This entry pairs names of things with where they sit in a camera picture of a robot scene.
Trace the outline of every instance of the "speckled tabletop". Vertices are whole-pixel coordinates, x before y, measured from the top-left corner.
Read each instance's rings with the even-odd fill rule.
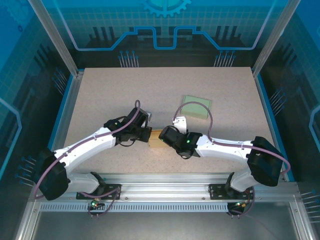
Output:
[[[249,67],[86,68],[65,146],[91,135],[103,124],[129,114],[136,99],[152,112],[150,127],[171,125],[184,96],[211,100],[211,136],[228,140],[265,137],[272,142]],[[192,132],[208,132],[210,119],[187,117]],[[215,157],[183,160],[169,147],[149,148],[137,141],[100,152],[76,168],[78,173],[229,173],[245,165]]]

